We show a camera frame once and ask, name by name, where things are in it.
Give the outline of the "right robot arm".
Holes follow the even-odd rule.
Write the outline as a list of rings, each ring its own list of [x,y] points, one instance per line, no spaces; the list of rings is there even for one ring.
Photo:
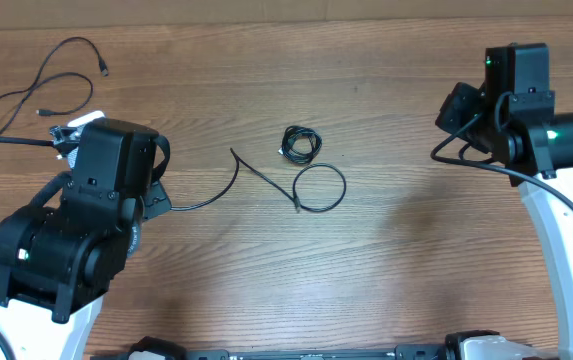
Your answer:
[[[433,160],[499,173],[519,192],[541,244],[558,321],[555,359],[573,359],[573,112],[555,111],[549,48],[485,51],[480,87],[459,82],[435,121]]]

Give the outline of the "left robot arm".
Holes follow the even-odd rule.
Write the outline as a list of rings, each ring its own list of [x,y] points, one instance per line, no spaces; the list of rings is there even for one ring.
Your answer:
[[[0,222],[0,359],[80,359],[141,225],[170,208],[170,144],[100,116],[51,128],[69,170]]]

